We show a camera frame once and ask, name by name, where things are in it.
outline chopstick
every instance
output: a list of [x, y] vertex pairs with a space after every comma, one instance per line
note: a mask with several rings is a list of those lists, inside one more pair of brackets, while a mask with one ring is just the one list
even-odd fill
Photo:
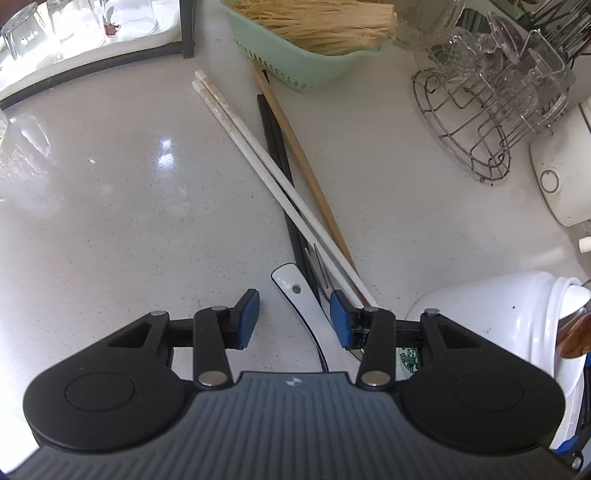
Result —
[[296, 133], [291, 127], [290, 121], [287, 119], [283, 111], [283, 108], [281, 108], [279, 100], [275, 96], [275, 93], [273, 92], [271, 85], [269, 85], [269, 83], [267, 82], [258, 64], [253, 59], [248, 60], [248, 62], [251, 64], [252, 71], [255, 74], [256, 83], [263, 92], [263, 95], [265, 95], [265, 98], [269, 103], [269, 107], [271, 107], [271, 110], [275, 114], [277, 122], [279, 123], [279, 126], [281, 127], [281, 130], [291, 147], [295, 159], [297, 160], [298, 165], [300, 166], [300, 169], [304, 175], [304, 179], [306, 180], [306, 183], [308, 184], [308, 187], [312, 192], [314, 201], [316, 202], [316, 205], [318, 206], [320, 213], [324, 218], [324, 221], [326, 222], [326, 226], [329, 228], [330, 236], [333, 238], [333, 240], [339, 247], [339, 250], [343, 252], [343, 255], [351, 264], [353, 269], [357, 271], [357, 269], [355, 268], [355, 264], [353, 263], [353, 257], [351, 257], [351, 253], [347, 248], [347, 243], [345, 242], [343, 234], [339, 229], [339, 225], [337, 225], [336, 223], [336, 219], [332, 211], [330, 210], [330, 205], [326, 200], [326, 197], [324, 196], [322, 189], [320, 188], [320, 184], [316, 179], [316, 175], [314, 175], [314, 170], [312, 170], [312, 166], [310, 165], [310, 162], [308, 161], [308, 158], [306, 157], [306, 154], [304, 153], [304, 150], [302, 149], [300, 142], [298, 141], [295, 135]]
[[[277, 119], [273, 115], [273, 112], [271, 112], [264, 95], [257, 95], [256, 102], [261, 113], [262, 127], [265, 132], [265, 139], [267, 140], [269, 156], [275, 161], [277, 166], [285, 174], [287, 180], [293, 185], [294, 181], [291, 176], [290, 164], [287, 159], [287, 152], [285, 151], [285, 144], [283, 143], [283, 136], [281, 135], [281, 129], [279, 128]], [[291, 221], [289, 216], [285, 212], [284, 214], [287, 233], [289, 234], [291, 248], [294, 252], [295, 264], [306, 279], [316, 300], [320, 301], [316, 276], [314, 275], [312, 266], [306, 256], [306, 239], [297, 229], [294, 222]]]
[[[377, 302], [372, 297], [369, 290], [365, 287], [355, 270], [351, 267], [341, 251], [335, 245], [330, 235], [328, 235], [328, 233], [324, 230], [310, 208], [296, 192], [293, 185], [291, 185], [287, 178], [285, 178], [285, 175], [283, 175], [281, 170], [277, 167], [277, 165], [275, 165], [267, 151], [262, 147], [256, 137], [252, 134], [252, 132], [248, 129], [248, 127], [244, 124], [232, 107], [227, 103], [217, 87], [202, 70], [196, 72], [196, 77], [201, 81], [193, 82], [193, 88], [195, 91], [199, 94], [203, 102], [207, 105], [212, 114], [214, 114], [228, 135], [230, 135], [236, 146], [251, 164], [252, 168], [256, 171], [261, 180], [265, 183], [267, 188], [280, 203], [281, 207], [289, 215], [291, 220], [295, 223], [298, 230], [302, 233], [302, 235], [304, 235], [310, 244], [316, 245], [322, 261], [326, 265], [330, 274], [335, 278], [337, 283], [343, 289], [345, 294], [350, 298], [351, 302], [355, 303], [357, 306], [362, 305], [362, 302], [357, 294], [345, 280], [343, 274], [340, 272], [332, 258], [324, 249], [324, 245], [329, 249], [330, 253], [334, 256], [339, 266], [345, 271], [354, 285], [359, 289], [365, 300], [371, 306], [377, 306]], [[316, 234], [318, 234], [322, 242], [320, 242], [316, 238], [315, 234], [312, 233], [308, 225], [296, 211], [294, 205], [291, 204], [291, 201], [288, 199], [286, 194], [290, 196], [294, 204], [300, 209], [300, 212], [310, 223], [312, 228], [314, 228]]]

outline glass cup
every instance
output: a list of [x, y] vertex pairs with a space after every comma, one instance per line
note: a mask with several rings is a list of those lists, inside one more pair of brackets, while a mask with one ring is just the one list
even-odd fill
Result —
[[518, 67], [539, 98], [540, 108], [531, 122], [538, 131], [538, 127], [549, 126], [564, 111], [567, 92], [576, 78], [563, 55], [537, 31], [530, 33]]
[[151, 0], [100, 0], [105, 34], [115, 41], [150, 35], [158, 28]]
[[471, 77], [473, 79], [465, 85], [468, 88], [480, 78], [493, 81], [504, 66], [499, 50], [482, 51], [477, 37], [460, 27], [454, 28], [445, 42], [430, 48], [429, 56], [437, 64], [441, 82], [452, 87]]
[[93, 0], [47, 0], [53, 33], [60, 42], [62, 58], [98, 48], [106, 41], [100, 8]]
[[24, 76], [57, 60], [57, 43], [33, 2], [14, 14], [0, 34]]
[[505, 69], [494, 80], [492, 87], [498, 98], [496, 108], [499, 117], [510, 127], [529, 118], [540, 104], [538, 91], [529, 78], [513, 67]]

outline glass jar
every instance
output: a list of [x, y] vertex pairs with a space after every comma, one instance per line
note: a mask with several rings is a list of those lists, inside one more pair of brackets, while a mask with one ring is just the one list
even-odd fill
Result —
[[385, 0], [398, 17], [395, 43], [419, 50], [441, 43], [456, 26], [465, 0]]
[[47, 0], [53, 33], [60, 42], [62, 58], [100, 47], [106, 41], [100, 8], [93, 0]]
[[150, 35], [158, 28], [152, 0], [100, 0], [107, 37], [115, 41]]
[[14, 14], [0, 30], [23, 77], [57, 59], [57, 43], [33, 2]]

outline green plastic basket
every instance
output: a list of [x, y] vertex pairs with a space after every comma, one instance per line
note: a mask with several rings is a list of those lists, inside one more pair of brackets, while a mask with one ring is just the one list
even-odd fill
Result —
[[346, 55], [320, 55], [295, 46], [232, 9], [236, 0], [220, 0], [228, 15], [234, 40], [243, 54], [258, 60], [290, 88], [305, 92], [348, 72], [363, 58], [379, 50], [360, 50]]

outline white chopstick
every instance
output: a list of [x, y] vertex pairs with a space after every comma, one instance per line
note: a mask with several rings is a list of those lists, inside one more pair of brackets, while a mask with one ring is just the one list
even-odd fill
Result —
[[308, 240], [309, 243], [311, 243], [312, 245], [316, 245], [318, 247], [320, 256], [322, 257], [323, 262], [326, 264], [327, 269], [329, 270], [330, 274], [335, 278], [337, 283], [341, 286], [341, 288], [343, 288], [343, 291], [351, 300], [351, 302], [355, 303], [358, 307], [362, 307], [363, 305], [359, 297], [355, 294], [354, 290], [345, 280], [343, 274], [340, 272], [340, 270], [336, 267], [332, 259], [326, 253], [322, 244], [318, 241], [318, 239], [314, 236], [310, 228], [306, 225], [305, 221], [303, 221], [301, 216], [298, 214], [297, 210], [291, 204], [285, 193], [283, 193], [280, 186], [273, 179], [273, 177], [265, 168], [265, 166], [261, 163], [261, 160], [259, 160], [259, 158], [256, 156], [248, 142], [238, 131], [236, 125], [234, 125], [234, 123], [232, 123], [232, 121], [228, 118], [222, 107], [217, 104], [212, 94], [208, 91], [204, 84], [202, 84], [199, 80], [195, 80], [193, 82], [193, 88], [199, 94], [199, 96], [203, 100], [203, 103], [207, 105], [210, 111], [214, 114], [214, 116], [223, 126], [224, 130], [228, 133], [228, 135], [230, 135], [230, 138], [234, 141], [236, 146], [240, 149], [242, 154], [248, 160], [248, 163], [250, 163], [252, 168], [254, 168], [261, 180], [265, 183], [267, 188], [277, 199], [281, 207], [285, 210], [287, 215], [295, 223], [295, 226], [302, 233], [302, 235], [304, 235], [305, 239]]
[[222, 107], [222, 109], [226, 112], [227, 116], [231, 119], [234, 123], [235, 127], [238, 129], [239, 133], [242, 134], [243, 138], [249, 144], [252, 150], [254, 150], [258, 160], [261, 161], [264, 166], [267, 168], [269, 172], [275, 177], [276, 181], [279, 182], [283, 191], [291, 198], [291, 200], [295, 203], [295, 205], [299, 208], [300, 212], [304, 216], [304, 218], [309, 222], [310, 226], [316, 232], [316, 235], [320, 237], [324, 245], [328, 248], [330, 253], [334, 256], [337, 263], [343, 269], [343, 271], [349, 276], [353, 284], [357, 287], [361, 295], [365, 297], [367, 302], [371, 306], [378, 306], [378, 303], [373, 298], [372, 294], [369, 292], [367, 287], [363, 284], [361, 278], [355, 271], [355, 269], [351, 266], [351, 264], [347, 261], [345, 256], [340, 251], [339, 247], [335, 244], [332, 240], [328, 232], [324, 229], [322, 224], [319, 220], [315, 217], [314, 213], [310, 210], [306, 202], [300, 197], [297, 193], [296, 189], [287, 180], [286, 176], [283, 175], [283, 172], [280, 168], [275, 164], [273, 159], [269, 156], [265, 148], [260, 144], [260, 142], [256, 139], [256, 137], [252, 134], [252, 132], [248, 129], [246, 124], [242, 121], [242, 119], [238, 116], [238, 114], [234, 111], [234, 109], [230, 106], [230, 104], [226, 101], [223, 97], [221, 92], [218, 88], [214, 85], [214, 83], [208, 78], [207, 74], [203, 70], [198, 70], [195, 72], [195, 76], [201, 80], [201, 82], [205, 85], [209, 93], [217, 100], [218, 104]]

